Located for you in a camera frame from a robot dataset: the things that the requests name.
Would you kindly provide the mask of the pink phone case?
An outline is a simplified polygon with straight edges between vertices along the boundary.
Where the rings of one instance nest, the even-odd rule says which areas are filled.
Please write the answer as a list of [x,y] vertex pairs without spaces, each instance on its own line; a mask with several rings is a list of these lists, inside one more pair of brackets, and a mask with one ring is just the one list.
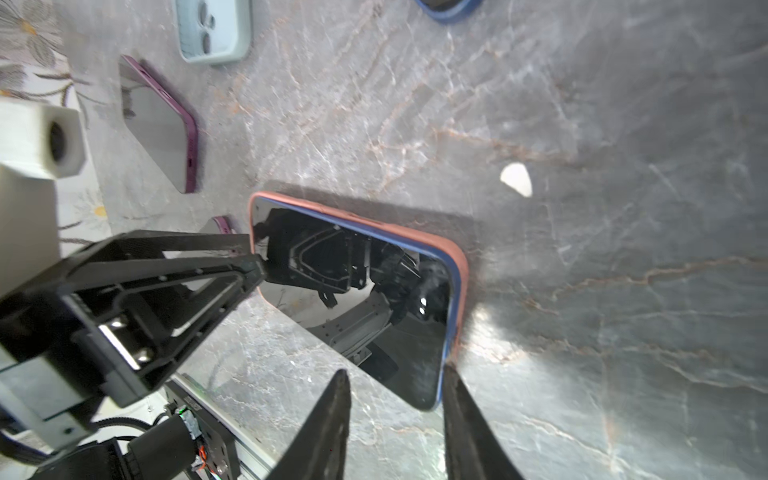
[[255,192],[250,196],[248,200],[248,216],[251,222],[255,220],[256,202],[258,199],[272,202],[280,207],[297,210],[314,218],[326,220],[372,237],[410,247],[412,250],[434,256],[443,261],[450,273],[453,298],[448,312],[443,361],[448,363],[455,362],[458,356],[459,336],[463,324],[469,280],[467,258],[456,243],[447,238],[409,227],[372,220],[349,211],[267,191]]

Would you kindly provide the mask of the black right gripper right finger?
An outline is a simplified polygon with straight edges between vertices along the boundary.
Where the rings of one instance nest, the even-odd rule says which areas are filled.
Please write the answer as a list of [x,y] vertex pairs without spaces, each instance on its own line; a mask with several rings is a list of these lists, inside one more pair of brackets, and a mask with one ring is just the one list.
[[448,478],[523,480],[452,365],[444,367],[442,391]]

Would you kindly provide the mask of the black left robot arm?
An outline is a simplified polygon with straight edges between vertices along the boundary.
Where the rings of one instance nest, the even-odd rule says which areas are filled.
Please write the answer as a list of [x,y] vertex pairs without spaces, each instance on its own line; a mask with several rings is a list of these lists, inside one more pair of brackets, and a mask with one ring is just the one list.
[[81,248],[1,300],[2,453],[38,479],[171,479],[198,445],[180,416],[121,447],[93,440],[105,399],[126,407],[160,389],[265,280],[245,234],[136,230]]

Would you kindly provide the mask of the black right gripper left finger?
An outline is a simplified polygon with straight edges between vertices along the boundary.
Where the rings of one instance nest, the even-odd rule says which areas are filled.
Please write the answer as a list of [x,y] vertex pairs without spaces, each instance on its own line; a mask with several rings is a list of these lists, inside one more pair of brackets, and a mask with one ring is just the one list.
[[350,412],[350,380],[340,369],[267,479],[343,479]]

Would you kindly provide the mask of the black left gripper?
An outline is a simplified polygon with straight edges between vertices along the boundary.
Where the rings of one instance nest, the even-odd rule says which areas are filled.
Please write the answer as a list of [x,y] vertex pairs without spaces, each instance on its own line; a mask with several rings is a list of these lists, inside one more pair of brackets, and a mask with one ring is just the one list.
[[1,410],[54,450],[158,390],[266,278],[245,235],[134,231],[1,275]]

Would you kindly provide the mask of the blue-edged phone handled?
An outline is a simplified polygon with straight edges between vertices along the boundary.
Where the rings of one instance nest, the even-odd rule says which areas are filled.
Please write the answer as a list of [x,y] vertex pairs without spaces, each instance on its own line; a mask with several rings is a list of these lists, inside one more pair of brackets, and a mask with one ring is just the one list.
[[440,259],[258,199],[262,298],[410,406],[442,400],[452,303]]

